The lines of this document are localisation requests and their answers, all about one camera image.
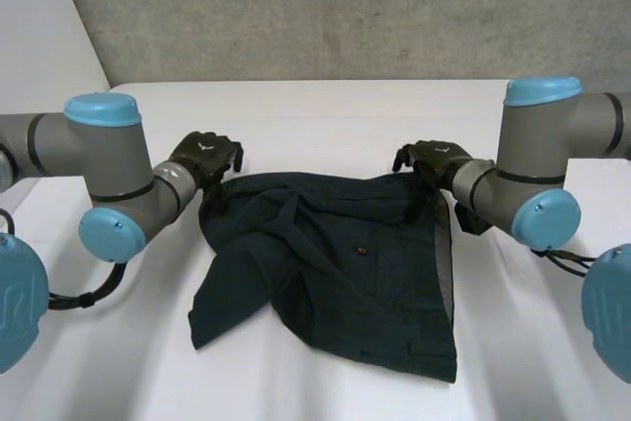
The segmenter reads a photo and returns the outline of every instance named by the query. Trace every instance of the gray wall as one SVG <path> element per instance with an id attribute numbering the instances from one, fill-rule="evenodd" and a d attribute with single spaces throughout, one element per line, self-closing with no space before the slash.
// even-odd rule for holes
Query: gray wall
<path id="1" fill-rule="evenodd" d="M 574 74 L 631 90 L 631 0 L 75 0 L 113 85 Z"/>

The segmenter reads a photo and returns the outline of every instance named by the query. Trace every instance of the white wall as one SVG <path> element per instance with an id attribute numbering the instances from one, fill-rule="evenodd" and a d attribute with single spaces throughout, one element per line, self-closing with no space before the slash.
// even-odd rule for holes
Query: white wall
<path id="1" fill-rule="evenodd" d="M 72 0 L 0 0 L 0 113 L 61 111 L 108 89 Z M 33 185 L 0 194 L 0 207 L 15 210 Z"/>

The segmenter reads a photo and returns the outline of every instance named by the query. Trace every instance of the white table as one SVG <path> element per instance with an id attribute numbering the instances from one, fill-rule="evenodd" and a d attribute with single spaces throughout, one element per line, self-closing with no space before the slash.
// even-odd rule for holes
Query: white table
<path id="1" fill-rule="evenodd" d="M 241 140 L 244 174 L 388 173 L 418 139 L 457 141 L 495 158 L 504 81 L 136 84 L 154 164 L 189 131 Z M 626 162 L 571 164 L 584 222 L 571 247 L 600 253 L 631 240 Z M 2 420 L 627 420 L 630 389 L 592 349 L 580 278 L 497 230 L 453 219 L 455 385 L 361 365 L 306 347 L 270 309 L 200 352 L 186 314 L 213 252 L 198 198 L 129 263 L 121 287 L 90 310 L 47 314 L 26 358 L 0 377 Z M 77 236 L 90 203 L 79 178 L 42 179 L 15 213 L 58 293 L 94 289 L 109 265 Z"/>

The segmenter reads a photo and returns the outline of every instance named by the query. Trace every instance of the blue joint cap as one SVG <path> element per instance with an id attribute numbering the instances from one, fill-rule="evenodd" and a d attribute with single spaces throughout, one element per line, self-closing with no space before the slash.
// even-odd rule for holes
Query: blue joint cap
<path id="1" fill-rule="evenodd" d="M 35 251 L 0 233 L 0 374 L 29 351 L 48 309 L 48 276 Z"/>
<path id="2" fill-rule="evenodd" d="M 583 91 L 581 80 L 572 76 L 521 78 L 506 87 L 504 105 L 522 107 L 570 99 Z"/>
<path id="3" fill-rule="evenodd" d="M 594 349 L 611 372 L 631 384 L 631 245 L 608 250 L 592 264 L 581 303 Z"/>
<path id="4" fill-rule="evenodd" d="M 547 189 L 526 201 L 515 214 L 511 234 L 525 246 L 550 250 L 568 242 L 581 224 L 581 207 L 564 189 Z"/>
<path id="5" fill-rule="evenodd" d="M 63 113 L 68 120 L 93 127 L 129 127 L 142 121 L 136 100 L 121 93 L 76 96 Z"/>
<path id="6" fill-rule="evenodd" d="M 125 263 L 147 245 L 145 233 L 136 221 L 108 207 L 97 207 L 84 214 L 79 223 L 79 237 L 92 255 L 111 263 Z"/>

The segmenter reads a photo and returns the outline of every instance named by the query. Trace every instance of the fabric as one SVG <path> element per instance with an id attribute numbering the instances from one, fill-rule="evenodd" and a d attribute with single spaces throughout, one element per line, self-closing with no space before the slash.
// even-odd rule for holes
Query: fabric
<path id="1" fill-rule="evenodd" d="M 217 256 L 189 314 L 195 348 L 271 303 L 314 348 L 456 379 L 449 211 L 440 191 L 415 174 L 287 173 L 231 180 L 223 196 L 225 214 L 208 201 L 200 207 Z"/>

